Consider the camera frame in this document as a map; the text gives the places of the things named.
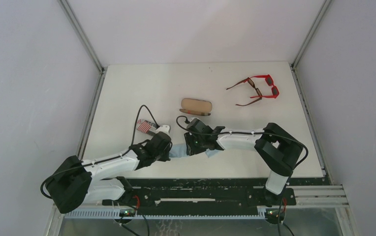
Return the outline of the light blue cleaning cloth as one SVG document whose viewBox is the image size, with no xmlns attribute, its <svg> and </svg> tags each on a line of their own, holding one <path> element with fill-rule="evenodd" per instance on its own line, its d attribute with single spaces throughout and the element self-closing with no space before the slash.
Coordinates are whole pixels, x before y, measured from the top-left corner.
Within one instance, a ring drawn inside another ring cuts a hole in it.
<svg viewBox="0 0 376 236">
<path fill-rule="evenodd" d="M 185 144 L 175 144 L 169 151 L 170 158 L 182 158 L 189 156 L 187 154 L 187 146 Z"/>
</svg>

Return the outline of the brown striped glasses case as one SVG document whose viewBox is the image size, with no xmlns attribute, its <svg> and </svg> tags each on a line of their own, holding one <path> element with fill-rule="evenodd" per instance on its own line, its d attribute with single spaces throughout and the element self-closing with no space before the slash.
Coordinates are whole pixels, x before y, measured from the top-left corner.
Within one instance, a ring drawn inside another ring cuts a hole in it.
<svg viewBox="0 0 376 236">
<path fill-rule="evenodd" d="M 196 116 L 210 116 L 212 110 L 212 103 L 206 100 L 184 98 L 181 101 L 180 112 L 196 115 Z"/>
</svg>

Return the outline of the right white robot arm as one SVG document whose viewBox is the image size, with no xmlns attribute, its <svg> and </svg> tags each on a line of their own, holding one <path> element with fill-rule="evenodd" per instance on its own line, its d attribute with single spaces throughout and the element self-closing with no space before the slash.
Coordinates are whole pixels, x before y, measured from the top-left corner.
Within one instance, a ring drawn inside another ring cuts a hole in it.
<svg viewBox="0 0 376 236">
<path fill-rule="evenodd" d="M 264 189 L 268 195 L 281 196 L 293 171 L 309 155 L 308 148 L 276 123 L 264 128 L 234 130 L 212 128 L 198 118 L 185 118 L 184 137 L 189 156 L 206 151 L 247 150 L 257 152 L 270 168 Z"/>
</svg>

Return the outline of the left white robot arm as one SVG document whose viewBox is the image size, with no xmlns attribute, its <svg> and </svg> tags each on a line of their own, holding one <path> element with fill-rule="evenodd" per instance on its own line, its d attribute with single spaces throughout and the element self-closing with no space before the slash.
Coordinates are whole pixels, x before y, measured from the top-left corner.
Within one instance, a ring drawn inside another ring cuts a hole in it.
<svg viewBox="0 0 376 236">
<path fill-rule="evenodd" d="M 156 161 L 168 161 L 171 138 L 165 132 L 130 145 L 122 153 L 81 161 L 68 157 L 41 185 L 41 193 L 52 199 L 62 214 L 82 204 L 117 200 L 126 187 L 117 179 L 120 173 L 148 167 Z"/>
</svg>

